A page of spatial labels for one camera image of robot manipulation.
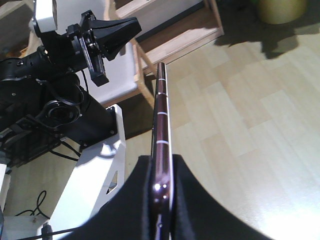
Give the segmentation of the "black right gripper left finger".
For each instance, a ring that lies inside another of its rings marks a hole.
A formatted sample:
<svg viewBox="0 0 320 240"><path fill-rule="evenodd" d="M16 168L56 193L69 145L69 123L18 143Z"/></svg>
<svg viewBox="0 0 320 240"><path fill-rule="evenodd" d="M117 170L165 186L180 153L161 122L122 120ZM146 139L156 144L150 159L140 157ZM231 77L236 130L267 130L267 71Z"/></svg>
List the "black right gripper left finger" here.
<svg viewBox="0 0 320 240"><path fill-rule="evenodd" d="M152 158L141 155L116 195L64 240L149 240L148 184Z"/></svg>

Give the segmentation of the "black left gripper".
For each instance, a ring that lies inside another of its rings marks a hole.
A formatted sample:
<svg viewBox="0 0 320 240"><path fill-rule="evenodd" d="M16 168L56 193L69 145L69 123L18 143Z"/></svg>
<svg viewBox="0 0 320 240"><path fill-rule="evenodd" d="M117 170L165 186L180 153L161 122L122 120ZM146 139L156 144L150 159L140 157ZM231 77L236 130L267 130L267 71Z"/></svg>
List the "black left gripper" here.
<svg viewBox="0 0 320 240"><path fill-rule="evenodd" d="M100 87L109 82L103 58L114 60L120 50L141 31L136 17L97 20L94 13L88 10L81 14L80 23L67 27L66 33L60 35L52 30L40 32L39 37L51 63L70 72L87 68L93 83Z"/></svg>

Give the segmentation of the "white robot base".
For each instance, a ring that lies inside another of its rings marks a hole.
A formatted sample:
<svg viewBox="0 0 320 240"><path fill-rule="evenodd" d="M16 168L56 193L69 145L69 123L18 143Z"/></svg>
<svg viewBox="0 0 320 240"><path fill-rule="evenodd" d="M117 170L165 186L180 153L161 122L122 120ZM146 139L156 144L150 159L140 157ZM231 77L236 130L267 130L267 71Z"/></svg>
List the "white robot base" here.
<svg viewBox="0 0 320 240"><path fill-rule="evenodd" d="M122 109L109 107L116 119L116 134L82 151L50 219L43 216L6 216L3 240L18 240L53 230L59 240L93 217L125 181L126 140Z"/></svg>

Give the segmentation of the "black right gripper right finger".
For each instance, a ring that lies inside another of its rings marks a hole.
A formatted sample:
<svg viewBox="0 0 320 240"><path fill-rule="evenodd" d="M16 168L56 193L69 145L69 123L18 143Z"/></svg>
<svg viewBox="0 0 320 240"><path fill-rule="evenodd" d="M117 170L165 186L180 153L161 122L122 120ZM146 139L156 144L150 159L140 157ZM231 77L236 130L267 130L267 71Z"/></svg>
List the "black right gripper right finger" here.
<svg viewBox="0 0 320 240"><path fill-rule="evenodd" d="M217 202L193 175L183 157L173 155L174 240L269 240Z"/></svg>

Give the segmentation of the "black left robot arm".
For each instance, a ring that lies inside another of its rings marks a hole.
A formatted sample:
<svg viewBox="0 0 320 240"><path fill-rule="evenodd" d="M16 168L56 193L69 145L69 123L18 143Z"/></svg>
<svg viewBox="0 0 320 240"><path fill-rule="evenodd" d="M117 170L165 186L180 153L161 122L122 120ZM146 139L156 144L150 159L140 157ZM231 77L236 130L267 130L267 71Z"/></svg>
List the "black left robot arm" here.
<svg viewBox="0 0 320 240"><path fill-rule="evenodd" d="M97 87L107 84L103 58L112 61L141 31L135 17L98 20L92 11L64 34L33 24L42 45L0 62L0 161L10 168L53 152L64 137L85 149L117 133L114 110L95 100L77 73L88 69Z"/></svg>

